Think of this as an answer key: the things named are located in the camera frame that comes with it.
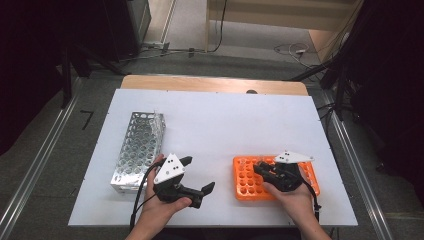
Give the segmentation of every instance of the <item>white tabletop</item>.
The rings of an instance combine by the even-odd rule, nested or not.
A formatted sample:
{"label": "white tabletop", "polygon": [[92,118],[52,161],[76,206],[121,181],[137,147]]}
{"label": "white tabletop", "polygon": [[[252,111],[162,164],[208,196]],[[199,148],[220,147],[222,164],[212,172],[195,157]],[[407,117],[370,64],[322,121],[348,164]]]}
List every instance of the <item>white tabletop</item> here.
{"label": "white tabletop", "polygon": [[70,226],[128,226],[135,194],[110,181],[132,112],[164,114],[162,152],[192,156],[181,183],[200,190],[216,182],[200,209],[178,212],[168,226],[292,226],[276,201],[235,198],[232,160],[278,155],[285,149],[313,156],[323,226],[357,225],[349,198],[311,97],[118,89],[78,194]]}

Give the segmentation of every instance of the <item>hand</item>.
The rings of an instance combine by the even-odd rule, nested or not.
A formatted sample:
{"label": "hand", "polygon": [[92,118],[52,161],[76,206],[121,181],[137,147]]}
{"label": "hand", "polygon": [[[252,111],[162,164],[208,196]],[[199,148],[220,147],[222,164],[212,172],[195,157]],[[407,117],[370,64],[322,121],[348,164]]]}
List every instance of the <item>hand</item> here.
{"label": "hand", "polygon": [[[163,159],[163,154],[160,154],[154,162]],[[156,177],[156,171],[153,169],[149,176],[147,176],[147,187],[145,190],[144,200],[153,196],[153,180]],[[127,240],[137,239],[145,240],[152,239],[158,234],[168,223],[169,219],[178,211],[190,206],[191,200],[189,198],[180,198],[173,203],[164,203],[157,197],[153,197],[147,201],[142,208],[140,218],[134,226]]]}
{"label": "hand", "polygon": [[[305,172],[299,167],[300,173],[306,181]],[[330,239],[327,233],[321,228],[312,210],[312,197],[305,184],[300,185],[292,192],[281,192],[274,185],[264,182],[266,191],[274,195],[283,205],[283,209],[294,221],[307,240]]]}
{"label": "hand", "polygon": [[[306,180],[305,173],[299,167],[300,174]],[[263,187],[266,191],[271,193],[283,205],[283,209],[291,219],[296,223],[297,220],[314,215],[312,210],[311,193],[305,184],[301,184],[296,190],[292,192],[281,192],[274,185],[264,182]]]}

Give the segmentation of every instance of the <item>orange rack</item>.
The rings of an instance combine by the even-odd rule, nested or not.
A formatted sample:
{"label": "orange rack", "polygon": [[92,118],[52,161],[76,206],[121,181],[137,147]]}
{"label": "orange rack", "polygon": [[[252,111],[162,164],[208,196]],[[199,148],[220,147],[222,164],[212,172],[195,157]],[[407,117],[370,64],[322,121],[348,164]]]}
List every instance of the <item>orange rack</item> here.
{"label": "orange rack", "polygon": [[[253,165],[258,161],[274,163],[275,156],[236,156],[233,159],[234,185],[236,198],[242,201],[274,200],[274,196],[262,187],[262,176],[253,171]],[[301,162],[298,165],[304,170],[317,196],[320,193],[314,169],[311,162]]]}

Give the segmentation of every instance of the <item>gray floor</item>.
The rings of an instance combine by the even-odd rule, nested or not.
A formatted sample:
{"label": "gray floor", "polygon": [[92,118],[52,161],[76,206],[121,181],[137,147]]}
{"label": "gray floor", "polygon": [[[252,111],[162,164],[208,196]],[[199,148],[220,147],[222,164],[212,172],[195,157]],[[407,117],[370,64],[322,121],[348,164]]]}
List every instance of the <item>gray floor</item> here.
{"label": "gray floor", "polygon": [[[182,30],[175,29],[176,27],[171,25],[167,36],[172,48],[202,47],[201,43],[203,42],[199,40],[200,38],[193,40],[197,41],[197,43],[193,42],[193,45],[181,45],[187,39],[195,38],[186,34],[181,35]],[[299,39],[296,39],[297,34],[301,35]],[[291,34],[288,31],[287,38],[281,38],[281,44],[310,41],[302,34],[304,32],[300,30],[299,32],[291,31]],[[240,47],[234,47],[235,43],[240,44],[239,41],[233,39],[233,42],[230,43],[231,41],[228,42],[228,38],[226,39],[223,41],[223,48],[220,48],[222,52],[214,55],[198,54],[189,58],[188,54],[173,54],[166,57],[138,59],[129,62],[123,66],[123,69],[133,74],[219,76],[271,81],[289,79],[305,70],[305,67],[294,61],[291,56],[280,56],[273,51],[273,48],[258,51],[255,48],[261,48],[257,47],[261,44],[253,46],[252,42],[258,42],[255,38],[245,38],[253,39],[253,41],[242,45],[246,46],[246,49],[253,49],[252,52],[260,52],[261,54],[256,54],[260,57],[252,57],[246,51],[239,51]],[[270,57],[272,52],[283,58]],[[305,60],[309,64],[317,63],[316,56],[311,59],[305,58]],[[67,226],[109,103],[114,90],[119,88],[123,78],[98,66],[95,66],[94,69],[90,79],[83,79],[83,87],[74,110],[9,239],[124,239],[127,235],[127,228],[71,228]],[[323,90],[318,87],[316,80],[315,77],[312,77],[303,82],[307,85],[308,92],[313,97],[316,106],[322,106],[325,104]],[[0,156],[0,213],[2,215],[9,199],[18,188],[56,120],[60,105],[61,93],[58,93],[31,122],[13,148]],[[94,111],[85,130],[82,128],[88,116],[81,113],[81,110]],[[361,165],[383,212],[386,214],[394,239],[420,239],[419,236],[424,236],[423,208],[415,196],[413,187],[398,176],[375,171],[379,162],[366,128],[361,124],[354,123],[350,114],[345,113],[345,117],[345,124]],[[330,125],[329,136],[359,223],[357,227],[339,228],[340,239],[377,239],[376,231],[333,125]],[[231,231],[231,229],[204,230],[208,239],[224,239]]]}

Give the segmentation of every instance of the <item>silver test tube rack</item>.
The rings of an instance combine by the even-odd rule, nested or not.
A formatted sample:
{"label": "silver test tube rack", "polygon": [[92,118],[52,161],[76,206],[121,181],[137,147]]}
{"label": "silver test tube rack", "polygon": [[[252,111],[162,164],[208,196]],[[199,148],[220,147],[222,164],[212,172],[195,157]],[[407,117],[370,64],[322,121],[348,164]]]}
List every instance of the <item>silver test tube rack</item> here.
{"label": "silver test tube rack", "polygon": [[120,193],[136,193],[147,169],[160,153],[163,114],[133,112],[110,184]]}

